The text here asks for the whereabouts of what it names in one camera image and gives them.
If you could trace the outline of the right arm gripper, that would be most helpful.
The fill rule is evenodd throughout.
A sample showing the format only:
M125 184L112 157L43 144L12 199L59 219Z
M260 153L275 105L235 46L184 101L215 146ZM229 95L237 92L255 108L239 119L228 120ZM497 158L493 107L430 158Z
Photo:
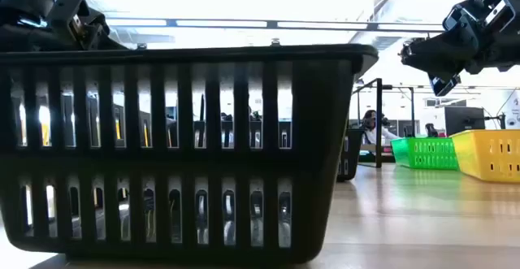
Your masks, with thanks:
M461 82L458 74L462 71L471 75L485 67L508 71L520 64L520 34L487 31L483 27L487 15L484 0L464 0L454 5L442 23L444 31L440 35L414 38L403 44L401 62L430 74L437 97L450 93Z

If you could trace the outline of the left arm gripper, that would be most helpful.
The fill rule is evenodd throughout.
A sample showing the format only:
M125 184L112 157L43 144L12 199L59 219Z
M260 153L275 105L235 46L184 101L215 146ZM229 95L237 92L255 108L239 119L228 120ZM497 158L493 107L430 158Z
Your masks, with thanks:
M105 16L85 0L57 0L48 14L52 32L75 50L126 50L110 38ZM46 27L0 15L0 52L51 50Z

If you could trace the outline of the yellow slotted plastic basket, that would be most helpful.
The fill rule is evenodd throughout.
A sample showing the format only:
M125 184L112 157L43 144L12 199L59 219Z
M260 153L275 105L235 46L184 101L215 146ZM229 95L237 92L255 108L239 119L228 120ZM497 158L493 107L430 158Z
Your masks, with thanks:
M520 129L466 130L451 136L462 173L499 183L520 183Z

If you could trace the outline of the black slotted plastic basket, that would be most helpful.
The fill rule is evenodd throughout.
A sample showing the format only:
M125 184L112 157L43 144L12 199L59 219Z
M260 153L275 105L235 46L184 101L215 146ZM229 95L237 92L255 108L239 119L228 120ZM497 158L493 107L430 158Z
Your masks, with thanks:
M356 176L363 134L361 129L346 130L336 175L337 182L352 180Z
M0 54L9 242L77 258L303 263L368 45Z

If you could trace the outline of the black computer monitor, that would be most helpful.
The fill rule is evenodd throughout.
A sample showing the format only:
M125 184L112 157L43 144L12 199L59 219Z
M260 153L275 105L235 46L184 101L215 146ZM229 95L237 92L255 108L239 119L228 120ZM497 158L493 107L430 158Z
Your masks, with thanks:
M449 137L465 130L485 129L483 108L446 106L444 118L446 134Z

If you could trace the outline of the white printed sign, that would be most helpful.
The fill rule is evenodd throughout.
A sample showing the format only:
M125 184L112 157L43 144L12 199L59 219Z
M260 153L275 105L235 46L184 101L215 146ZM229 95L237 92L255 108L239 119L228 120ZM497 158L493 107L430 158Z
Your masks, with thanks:
M503 113L507 129L520 129L520 89L515 89L508 96Z

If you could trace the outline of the green slotted plastic basket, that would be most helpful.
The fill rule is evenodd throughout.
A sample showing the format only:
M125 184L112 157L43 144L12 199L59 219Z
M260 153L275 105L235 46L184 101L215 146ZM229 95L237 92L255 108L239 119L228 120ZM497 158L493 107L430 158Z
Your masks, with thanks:
M457 170L451 138L405 137L391 141L396 164L411 169Z

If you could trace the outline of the person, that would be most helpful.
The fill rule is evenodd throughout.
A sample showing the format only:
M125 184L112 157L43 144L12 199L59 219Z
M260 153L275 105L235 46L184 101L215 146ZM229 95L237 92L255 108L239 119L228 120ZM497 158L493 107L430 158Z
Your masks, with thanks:
M364 142L368 145L375 145L377 142L377 111L368 110L362 119L362 129L364 130ZM381 127L381 138L386 140L400 139L399 136L390 132L386 127Z

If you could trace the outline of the thin black background frame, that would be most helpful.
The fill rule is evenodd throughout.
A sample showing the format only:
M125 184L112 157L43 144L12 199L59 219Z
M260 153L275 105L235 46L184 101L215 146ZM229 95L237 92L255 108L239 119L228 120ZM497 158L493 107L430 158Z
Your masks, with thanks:
M411 114L411 131L409 132L407 128L405 128L404 134L407 137L415 137L416 136L416 123L415 123L415 103L414 103L414 88L412 86L392 86L392 85L383 85L383 90L393 90L398 89L401 93L403 93L403 89L408 89L410 92L410 114Z

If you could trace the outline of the black metal post stand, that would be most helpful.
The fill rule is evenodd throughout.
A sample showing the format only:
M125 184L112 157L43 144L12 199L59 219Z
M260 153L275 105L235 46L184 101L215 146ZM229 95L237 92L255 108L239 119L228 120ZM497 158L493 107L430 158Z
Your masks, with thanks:
M374 144L367 144L362 140L361 150L370 151L374 155L373 163L368 164L368 167L380 169L383 166L383 145L382 145L382 127L383 127L383 91L390 90L391 85L385 85L381 78L375 78L370 82L359 85L353 91L353 96L356 98L357 107L357 122L361 124L361 91L364 89L375 88L375 130L376 141Z

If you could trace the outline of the long ceiling light rail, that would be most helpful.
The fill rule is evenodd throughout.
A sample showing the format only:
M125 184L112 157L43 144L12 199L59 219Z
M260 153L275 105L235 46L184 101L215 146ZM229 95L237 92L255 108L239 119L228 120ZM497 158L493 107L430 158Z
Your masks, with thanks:
M106 23L125 28L242 28L281 30L323 30L385 33L442 33L441 24L331 22L292 20L221 20L221 19L154 19L108 18Z

